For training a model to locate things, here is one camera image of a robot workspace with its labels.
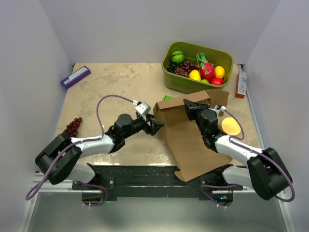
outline green plastic bin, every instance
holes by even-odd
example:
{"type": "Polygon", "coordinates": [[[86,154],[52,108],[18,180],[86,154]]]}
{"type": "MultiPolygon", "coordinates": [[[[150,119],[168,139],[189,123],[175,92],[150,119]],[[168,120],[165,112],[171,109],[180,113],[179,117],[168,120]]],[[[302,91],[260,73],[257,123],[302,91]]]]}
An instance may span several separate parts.
{"type": "Polygon", "coordinates": [[[170,47],[165,55],[162,62],[164,84],[167,88],[171,88],[184,93],[199,92],[206,89],[218,89],[226,86],[230,81],[230,76],[233,69],[233,58],[230,54],[215,50],[200,45],[186,43],[186,42],[175,42],[170,47]],[[206,59],[214,66],[222,66],[225,70],[224,84],[220,86],[203,83],[200,81],[191,80],[188,77],[178,76],[171,72],[168,72],[166,68],[170,65],[170,56],[176,51],[180,50],[183,52],[185,61],[190,61],[197,64],[197,54],[204,53],[206,59]]]}

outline open cardboard box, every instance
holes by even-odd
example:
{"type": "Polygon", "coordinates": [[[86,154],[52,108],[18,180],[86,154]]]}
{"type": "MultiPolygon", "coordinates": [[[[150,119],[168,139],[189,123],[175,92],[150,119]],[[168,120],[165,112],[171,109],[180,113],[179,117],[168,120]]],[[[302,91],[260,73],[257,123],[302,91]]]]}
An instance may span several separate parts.
{"type": "Polygon", "coordinates": [[[187,182],[232,160],[204,145],[195,121],[188,120],[183,100],[210,104],[213,108],[217,104],[226,106],[228,94],[229,92],[218,89],[204,90],[155,104],[154,117],[156,121],[164,123],[158,133],[159,138],[167,143],[180,169],[175,172],[180,180],[187,182]]]}

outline yellow round object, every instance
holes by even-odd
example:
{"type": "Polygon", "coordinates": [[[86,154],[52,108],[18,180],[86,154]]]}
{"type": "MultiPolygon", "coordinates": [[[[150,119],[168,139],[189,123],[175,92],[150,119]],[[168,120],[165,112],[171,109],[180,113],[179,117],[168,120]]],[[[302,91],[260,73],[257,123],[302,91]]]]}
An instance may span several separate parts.
{"type": "Polygon", "coordinates": [[[195,81],[200,81],[201,80],[201,76],[200,76],[198,70],[192,70],[189,73],[189,78],[192,79],[192,80],[195,80],[195,81]]]}
{"type": "Polygon", "coordinates": [[[228,135],[238,135],[241,132],[240,126],[232,117],[225,118],[221,123],[221,127],[228,135]]]}
{"type": "Polygon", "coordinates": [[[214,75],[216,78],[220,78],[223,79],[223,77],[225,76],[225,70],[224,68],[222,68],[221,66],[217,66],[214,69],[214,75]]]}

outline purple box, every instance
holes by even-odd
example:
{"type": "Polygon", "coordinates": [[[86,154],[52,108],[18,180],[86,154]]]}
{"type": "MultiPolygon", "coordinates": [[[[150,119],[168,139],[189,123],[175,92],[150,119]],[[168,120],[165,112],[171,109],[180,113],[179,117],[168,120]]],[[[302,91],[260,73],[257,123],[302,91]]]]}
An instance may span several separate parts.
{"type": "Polygon", "coordinates": [[[84,79],[90,74],[90,69],[88,69],[86,66],[83,66],[79,70],[73,72],[70,76],[64,78],[61,82],[61,84],[66,88],[70,88],[71,86],[75,85],[80,80],[84,79]]]}

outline dragon fruit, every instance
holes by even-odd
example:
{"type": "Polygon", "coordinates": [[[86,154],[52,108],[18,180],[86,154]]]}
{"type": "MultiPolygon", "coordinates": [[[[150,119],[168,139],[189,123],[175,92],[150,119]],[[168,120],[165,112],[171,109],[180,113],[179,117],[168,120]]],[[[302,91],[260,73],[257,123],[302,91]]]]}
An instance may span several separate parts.
{"type": "Polygon", "coordinates": [[[215,75],[214,66],[206,60],[204,53],[197,54],[197,63],[201,78],[210,83],[215,75]]]}

